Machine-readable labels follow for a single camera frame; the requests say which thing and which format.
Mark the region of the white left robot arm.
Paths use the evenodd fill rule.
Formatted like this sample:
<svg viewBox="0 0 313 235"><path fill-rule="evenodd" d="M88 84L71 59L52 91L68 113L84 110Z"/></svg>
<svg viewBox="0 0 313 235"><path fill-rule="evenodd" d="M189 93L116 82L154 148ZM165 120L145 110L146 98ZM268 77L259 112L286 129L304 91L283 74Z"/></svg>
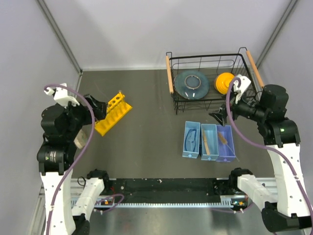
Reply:
<svg viewBox="0 0 313 235"><path fill-rule="evenodd" d="M90 216L100 194L110 191L106 171L93 170L75 205L71 203L71 177L77 146L74 142L82 127L104 120L107 104L91 95L83 106L75 98L55 104L42 112L43 144L37 153L39 172L45 188L47 235L87 235Z"/></svg>

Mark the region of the wire test tube brush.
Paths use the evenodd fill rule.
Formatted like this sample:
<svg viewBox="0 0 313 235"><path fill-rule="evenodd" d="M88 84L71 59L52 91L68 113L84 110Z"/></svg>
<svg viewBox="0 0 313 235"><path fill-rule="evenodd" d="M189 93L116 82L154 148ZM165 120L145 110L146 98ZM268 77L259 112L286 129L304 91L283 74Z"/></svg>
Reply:
<svg viewBox="0 0 313 235"><path fill-rule="evenodd" d="M240 161L235 154L232 135L230 135L230 141L227 139L227 137L228 137L227 133L218 131L219 157L217 161L231 162L235 159L237 161Z"/></svg>

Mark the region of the black wire basket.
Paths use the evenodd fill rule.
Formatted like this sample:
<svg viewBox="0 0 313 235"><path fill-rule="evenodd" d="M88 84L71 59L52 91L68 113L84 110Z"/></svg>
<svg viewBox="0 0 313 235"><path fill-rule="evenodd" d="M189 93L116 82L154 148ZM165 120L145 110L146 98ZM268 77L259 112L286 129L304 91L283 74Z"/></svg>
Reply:
<svg viewBox="0 0 313 235"><path fill-rule="evenodd" d="M211 111L224 102L228 84L236 75L251 80L244 98L260 98L262 88L253 71L252 56L246 47L236 53L174 56L166 52L168 86L176 113Z"/></svg>

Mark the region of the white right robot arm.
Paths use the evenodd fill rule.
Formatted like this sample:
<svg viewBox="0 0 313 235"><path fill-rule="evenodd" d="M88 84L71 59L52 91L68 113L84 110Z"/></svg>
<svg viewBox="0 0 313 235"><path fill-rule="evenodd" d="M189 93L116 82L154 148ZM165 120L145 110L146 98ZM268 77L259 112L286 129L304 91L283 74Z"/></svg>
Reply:
<svg viewBox="0 0 313 235"><path fill-rule="evenodd" d="M231 172L228 188L235 194L244 192L252 200L269 232L311 229L313 207L305 190L300 164L300 135L296 123L285 116L287 91L279 85L266 85L260 100L249 102L243 99L246 90L238 82L231 83L225 94L225 104L211 116L220 124L229 118L232 128L245 142L268 152L277 196L261 185L250 170L241 168ZM253 142L240 132L234 123L238 116L257 123L264 144Z"/></svg>

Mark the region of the blue safety goggles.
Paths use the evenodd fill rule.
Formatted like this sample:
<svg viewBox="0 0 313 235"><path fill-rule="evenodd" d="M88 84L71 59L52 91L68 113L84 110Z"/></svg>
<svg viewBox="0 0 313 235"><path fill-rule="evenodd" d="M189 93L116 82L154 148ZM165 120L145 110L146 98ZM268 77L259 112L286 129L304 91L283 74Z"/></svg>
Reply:
<svg viewBox="0 0 313 235"><path fill-rule="evenodd" d="M184 139L184 150L195 152L196 150L197 129L190 129Z"/></svg>

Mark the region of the wooden test tube holder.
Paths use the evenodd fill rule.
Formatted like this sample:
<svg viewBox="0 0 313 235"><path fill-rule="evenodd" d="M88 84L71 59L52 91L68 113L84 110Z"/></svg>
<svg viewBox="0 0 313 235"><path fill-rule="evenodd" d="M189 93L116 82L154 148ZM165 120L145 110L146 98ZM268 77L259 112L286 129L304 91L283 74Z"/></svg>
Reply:
<svg viewBox="0 0 313 235"><path fill-rule="evenodd" d="M210 150L209 150L209 146L208 146L208 142L207 142L206 133L203 129L202 129L202 138L203 138L203 143L204 143L206 154L210 155Z"/></svg>

